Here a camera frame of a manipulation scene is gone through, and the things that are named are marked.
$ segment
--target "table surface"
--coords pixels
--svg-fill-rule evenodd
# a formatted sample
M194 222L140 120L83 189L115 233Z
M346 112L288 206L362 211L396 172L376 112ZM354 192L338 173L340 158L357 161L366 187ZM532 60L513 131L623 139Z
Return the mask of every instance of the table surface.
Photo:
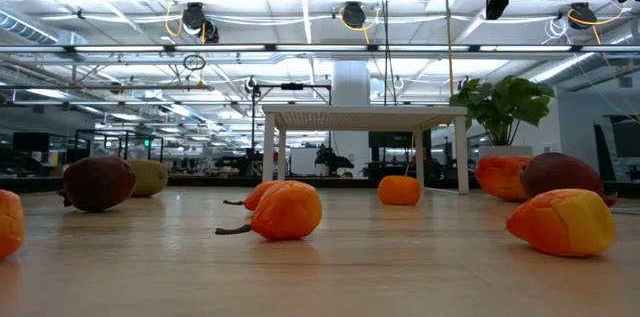
M215 236L249 213L244 188L168 188L112 211L24 195L27 243L0 261L0 316L637 316L640 225L615 215L599 258L539 253L505 231L517 204L425 191L320 190L307 239ZM638 206L622 200L620 207Z
M266 105L276 126L288 130L413 131L448 124L465 116L464 107Z

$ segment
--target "potted plant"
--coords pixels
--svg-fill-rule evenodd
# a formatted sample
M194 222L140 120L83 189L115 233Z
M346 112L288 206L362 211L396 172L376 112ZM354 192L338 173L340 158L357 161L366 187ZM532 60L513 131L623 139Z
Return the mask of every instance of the potted plant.
M480 149L480 158L488 155L531 155L530 146L511 146L521 122L538 126L549 114L554 98L548 85L507 76L495 85L480 79L463 84L449 100L450 106L467 107L467 129L475 119L487 131L493 147Z

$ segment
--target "table leg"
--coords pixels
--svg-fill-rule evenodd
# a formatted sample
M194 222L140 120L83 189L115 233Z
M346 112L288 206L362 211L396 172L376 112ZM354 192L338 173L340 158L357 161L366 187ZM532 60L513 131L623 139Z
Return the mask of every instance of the table leg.
M469 193L469 171L467 167L468 146L465 120L465 116L458 116L454 121L456 130L456 161L458 165L458 192L460 194Z
M279 128L280 138L278 142L278 179L285 179L285 172L287 171L287 130L284 127Z
M420 182L420 187L424 188L424 142L422 141L422 129L413 131L416 142L416 179Z
M273 134L276 115L267 113L264 123L264 154L262 155L262 182L273 180Z

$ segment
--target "white table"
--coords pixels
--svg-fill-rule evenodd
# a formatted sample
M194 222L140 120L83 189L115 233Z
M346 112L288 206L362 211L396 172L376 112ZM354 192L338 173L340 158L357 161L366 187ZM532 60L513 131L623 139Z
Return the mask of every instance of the white table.
M465 128L467 109L464 107L266 105L263 111L265 131L262 181L273 179L275 127L280 132L278 179L284 179L287 130L411 131L415 133L415 145L422 146L422 131L453 122L458 161L458 192L469 192ZM423 148L416 148L416 174L421 186L424 186Z

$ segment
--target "plant pot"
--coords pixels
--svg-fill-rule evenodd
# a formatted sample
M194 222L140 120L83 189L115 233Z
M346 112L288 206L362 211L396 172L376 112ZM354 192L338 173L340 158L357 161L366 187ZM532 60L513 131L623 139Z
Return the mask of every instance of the plant pot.
M530 146L483 146L478 151L480 159L487 156L532 156Z

